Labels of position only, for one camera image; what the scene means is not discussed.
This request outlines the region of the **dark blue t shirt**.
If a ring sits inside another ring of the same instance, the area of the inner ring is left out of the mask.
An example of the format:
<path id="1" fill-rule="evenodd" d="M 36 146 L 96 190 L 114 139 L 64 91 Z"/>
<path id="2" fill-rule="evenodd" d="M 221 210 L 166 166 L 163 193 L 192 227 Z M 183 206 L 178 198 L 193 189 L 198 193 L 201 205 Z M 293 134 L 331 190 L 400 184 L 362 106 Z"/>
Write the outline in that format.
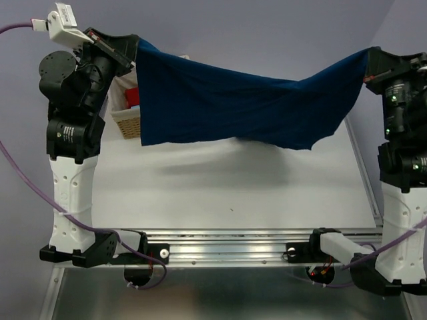
<path id="1" fill-rule="evenodd" d="M 238 138 L 309 150 L 355 105 L 367 49 L 299 81 L 222 69 L 140 39 L 136 73 L 142 145 Z"/>

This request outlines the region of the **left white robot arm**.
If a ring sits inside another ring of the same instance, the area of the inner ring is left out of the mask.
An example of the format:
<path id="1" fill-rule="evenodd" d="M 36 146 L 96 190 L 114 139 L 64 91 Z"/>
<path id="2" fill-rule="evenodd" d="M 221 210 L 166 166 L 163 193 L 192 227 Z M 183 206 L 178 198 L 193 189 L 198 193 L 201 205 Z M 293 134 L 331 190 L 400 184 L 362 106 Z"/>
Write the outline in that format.
<path id="1" fill-rule="evenodd" d="M 119 235 L 92 225 L 92 191 L 101 151 L 107 94 L 115 77 L 134 68 L 137 35 L 110 36 L 89 28 L 89 42 L 55 51 L 39 64 L 48 99 L 46 150 L 54 180 L 54 222 L 43 261 L 90 268 L 109 263 Z"/>

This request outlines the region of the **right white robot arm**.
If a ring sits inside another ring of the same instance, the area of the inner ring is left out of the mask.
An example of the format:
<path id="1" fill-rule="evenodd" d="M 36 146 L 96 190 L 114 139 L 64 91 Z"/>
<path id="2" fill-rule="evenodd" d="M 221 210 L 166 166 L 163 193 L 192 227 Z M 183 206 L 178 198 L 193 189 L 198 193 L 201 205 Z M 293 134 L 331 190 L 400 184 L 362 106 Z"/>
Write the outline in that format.
<path id="1" fill-rule="evenodd" d="M 384 196 L 382 244 L 370 250 L 316 229 L 308 255 L 340 262 L 357 288 L 382 296 L 426 294 L 426 54 L 368 52 L 367 88 L 382 98 L 386 142 L 378 149 Z"/>

